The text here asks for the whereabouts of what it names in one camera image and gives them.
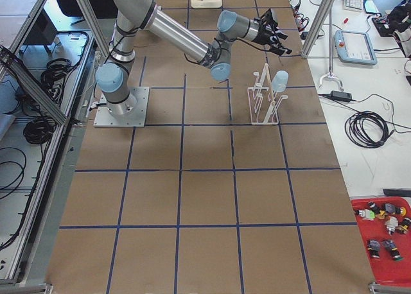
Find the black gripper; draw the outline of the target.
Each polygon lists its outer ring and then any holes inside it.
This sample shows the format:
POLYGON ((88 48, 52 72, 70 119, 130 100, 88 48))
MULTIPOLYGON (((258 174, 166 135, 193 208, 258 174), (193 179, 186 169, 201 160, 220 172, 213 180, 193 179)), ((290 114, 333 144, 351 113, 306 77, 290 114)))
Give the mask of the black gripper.
POLYGON ((252 42, 270 46, 269 52, 274 52, 276 55, 289 55, 292 52, 279 40, 286 40, 288 35, 278 30, 277 15, 273 8, 269 8, 261 17, 255 17, 252 23, 256 25, 258 31, 252 42))

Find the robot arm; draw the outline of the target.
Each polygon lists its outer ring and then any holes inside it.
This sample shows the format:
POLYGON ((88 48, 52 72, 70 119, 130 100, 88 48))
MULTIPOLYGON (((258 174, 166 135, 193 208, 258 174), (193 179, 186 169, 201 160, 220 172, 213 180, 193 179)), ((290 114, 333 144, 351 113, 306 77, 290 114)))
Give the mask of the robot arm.
POLYGON ((253 42, 258 50, 268 46, 271 53, 279 56, 292 52, 281 43, 288 36, 279 30, 273 9, 254 19, 222 11, 217 21, 216 38, 208 43, 164 13, 155 0, 113 1, 118 8, 113 44, 107 61, 96 72, 96 82, 106 99, 109 114, 114 117, 136 111, 137 98, 127 81, 136 55, 134 39, 139 30, 167 40, 180 49, 189 62, 208 68, 217 81, 229 78, 231 47, 237 40, 253 42))

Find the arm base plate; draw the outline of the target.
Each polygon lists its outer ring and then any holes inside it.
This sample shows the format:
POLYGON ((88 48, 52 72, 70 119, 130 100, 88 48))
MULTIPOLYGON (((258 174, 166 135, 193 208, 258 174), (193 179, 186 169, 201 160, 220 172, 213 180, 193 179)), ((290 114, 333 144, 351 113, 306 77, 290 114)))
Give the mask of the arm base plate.
POLYGON ((149 100, 149 87, 131 87, 130 94, 123 103, 109 103, 101 94, 100 103, 94 118, 96 128, 142 128, 146 123, 149 100))

